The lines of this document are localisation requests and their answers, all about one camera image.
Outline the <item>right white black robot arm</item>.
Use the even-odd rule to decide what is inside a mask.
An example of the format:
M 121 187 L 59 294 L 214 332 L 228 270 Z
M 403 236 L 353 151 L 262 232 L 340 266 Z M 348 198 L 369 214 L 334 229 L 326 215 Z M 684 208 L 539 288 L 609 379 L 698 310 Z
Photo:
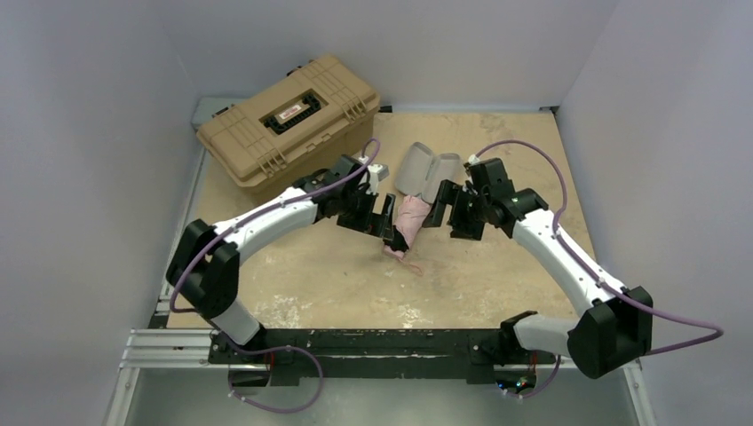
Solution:
M 447 223 L 456 239 L 478 241 L 485 227 L 502 230 L 528 251 L 554 279 L 575 309 L 576 320 L 523 312 L 500 325 L 495 351 L 503 355 L 545 351 L 571 359 L 590 379 L 597 379 L 647 354 L 653 320 L 640 306 L 653 299 L 642 287 L 611 283 L 580 248 L 533 189 L 516 189 L 499 159 L 468 163 L 468 180 L 443 180 L 426 227 Z

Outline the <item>pink umbrella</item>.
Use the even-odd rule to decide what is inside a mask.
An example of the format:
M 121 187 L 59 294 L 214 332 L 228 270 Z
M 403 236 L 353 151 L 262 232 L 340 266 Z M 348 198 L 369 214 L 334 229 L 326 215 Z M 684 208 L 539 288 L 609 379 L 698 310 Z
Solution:
M 393 224 L 394 234 L 390 242 L 384 244 L 383 253 L 407 266 L 418 276 L 423 270 L 416 264 L 406 260 L 407 253 L 414 246 L 416 236 L 423 227 L 432 205 L 419 197 L 406 195 L 398 208 L 398 214 Z

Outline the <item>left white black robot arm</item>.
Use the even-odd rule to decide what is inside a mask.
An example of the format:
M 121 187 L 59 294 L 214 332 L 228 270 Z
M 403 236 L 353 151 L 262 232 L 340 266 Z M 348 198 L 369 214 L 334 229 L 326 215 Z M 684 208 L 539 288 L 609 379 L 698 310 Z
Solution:
M 255 350 L 264 326 L 249 312 L 239 293 L 240 268 L 260 249 L 281 237 L 335 218 L 337 225 L 389 241 L 393 236 L 393 194 L 374 210 L 387 166 L 362 156 L 340 156 L 328 169 L 295 180 L 278 196 L 238 217 L 207 224 L 190 222 L 178 241 L 165 279 L 173 296 L 188 301 L 233 343 Z

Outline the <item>pink grey umbrella case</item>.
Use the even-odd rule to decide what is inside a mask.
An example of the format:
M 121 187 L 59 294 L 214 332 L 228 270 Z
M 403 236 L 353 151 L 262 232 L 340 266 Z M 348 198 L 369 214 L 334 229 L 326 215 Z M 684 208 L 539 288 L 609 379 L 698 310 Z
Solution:
M 461 164 L 459 154 L 436 154 L 425 144 L 414 142 L 403 157 L 394 186 L 404 195 L 433 204 L 441 182 L 453 180 Z

